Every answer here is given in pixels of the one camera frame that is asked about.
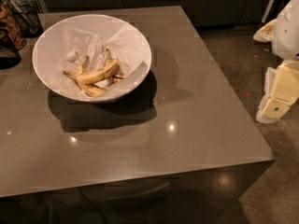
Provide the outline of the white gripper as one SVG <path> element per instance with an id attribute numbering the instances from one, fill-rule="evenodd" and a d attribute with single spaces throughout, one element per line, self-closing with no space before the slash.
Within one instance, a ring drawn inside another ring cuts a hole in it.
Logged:
<path id="1" fill-rule="evenodd" d="M 284 59 L 265 73 L 264 96 L 256 120 L 269 124 L 280 120 L 299 98 L 299 0 L 290 2 L 253 36 L 258 42 L 271 42 L 272 50 Z"/>

